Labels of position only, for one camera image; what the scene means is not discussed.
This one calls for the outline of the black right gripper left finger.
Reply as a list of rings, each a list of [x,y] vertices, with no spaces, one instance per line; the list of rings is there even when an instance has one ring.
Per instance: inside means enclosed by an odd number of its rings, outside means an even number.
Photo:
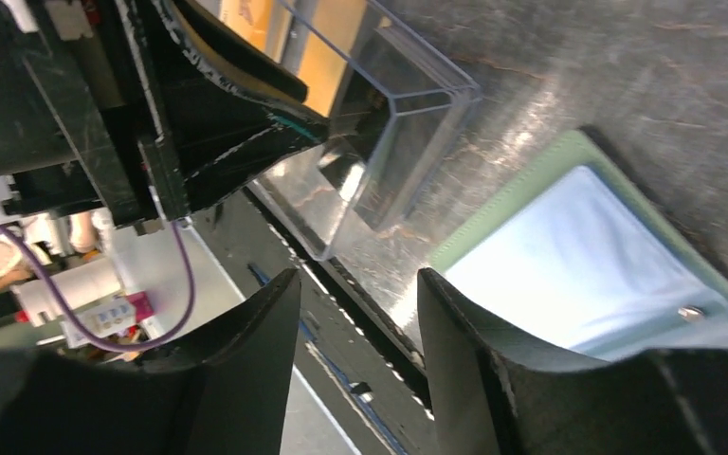
[[[0,454],[276,454],[300,316],[286,269],[131,362],[0,350]]]

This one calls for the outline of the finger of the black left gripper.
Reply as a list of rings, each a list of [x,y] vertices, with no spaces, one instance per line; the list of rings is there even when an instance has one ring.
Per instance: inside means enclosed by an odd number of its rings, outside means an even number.
[[[302,103],[307,86],[241,38],[196,1],[173,1],[182,28],[220,74],[242,88],[279,100]]]
[[[241,87],[212,66],[173,1],[150,4],[150,53],[189,211],[216,205],[280,161],[322,144],[328,118]]]

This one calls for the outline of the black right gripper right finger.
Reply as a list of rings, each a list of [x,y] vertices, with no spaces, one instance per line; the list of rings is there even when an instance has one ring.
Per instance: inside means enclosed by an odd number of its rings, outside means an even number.
[[[417,274],[444,454],[728,454],[728,349],[651,349],[611,362],[535,337]]]

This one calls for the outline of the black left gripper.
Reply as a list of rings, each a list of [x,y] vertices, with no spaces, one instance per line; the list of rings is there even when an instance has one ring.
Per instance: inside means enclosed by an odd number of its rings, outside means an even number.
[[[0,224],[106,208],[174,220],[188,196],[137,1],[0,1]]]

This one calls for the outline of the green card holder wallet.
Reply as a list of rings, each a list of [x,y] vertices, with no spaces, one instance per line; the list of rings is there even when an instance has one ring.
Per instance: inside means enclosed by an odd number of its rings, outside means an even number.
[[[728,348],[728,280],[578,130],[429,262],[481,308],[583,355]]]

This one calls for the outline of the clear acrylic card tray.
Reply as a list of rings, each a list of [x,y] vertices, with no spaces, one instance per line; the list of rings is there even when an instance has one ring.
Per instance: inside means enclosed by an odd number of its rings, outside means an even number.
[[[481,88],[389,11],[366,1],[332,109],[329,138],[252,189],[316,260],[399,224],[468,122]],[[276,1],[268,49],[298,77],[318,1]]]

